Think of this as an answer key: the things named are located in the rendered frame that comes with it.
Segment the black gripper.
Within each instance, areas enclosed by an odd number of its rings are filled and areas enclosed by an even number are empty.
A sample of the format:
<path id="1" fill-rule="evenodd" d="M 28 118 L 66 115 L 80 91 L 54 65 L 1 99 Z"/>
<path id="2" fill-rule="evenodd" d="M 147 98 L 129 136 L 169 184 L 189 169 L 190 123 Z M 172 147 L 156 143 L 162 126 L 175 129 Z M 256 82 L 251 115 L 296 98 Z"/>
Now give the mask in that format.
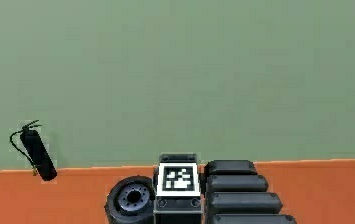
<path id="1" fill-rule="evenodd" d="M 104 205 L 109 224 L 154 224 L 155 191 L 152 179 L 130 176 L 108 193 Z"/>

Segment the black fire extinguisher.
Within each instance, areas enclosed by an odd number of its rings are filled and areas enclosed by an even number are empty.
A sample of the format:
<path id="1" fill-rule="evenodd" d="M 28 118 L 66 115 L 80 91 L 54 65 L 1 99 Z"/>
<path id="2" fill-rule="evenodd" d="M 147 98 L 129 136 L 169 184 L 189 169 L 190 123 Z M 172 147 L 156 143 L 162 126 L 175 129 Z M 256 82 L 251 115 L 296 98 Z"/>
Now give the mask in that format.
<path id="1" fill-rule="evenodd" d="M 34 176 L 39 175 L 43 181 L 52 181 L 57 177 L 55 165 L 42 141 L 37 127 L 41 127 L 38 120 L 33 120 L 13 132 L 9 136 L 10 144 L 20 152 L 29 162 Z M 14 136 L 19 135 L 20 141 L 25 148 L 22 151 L 15 143 Z"/>

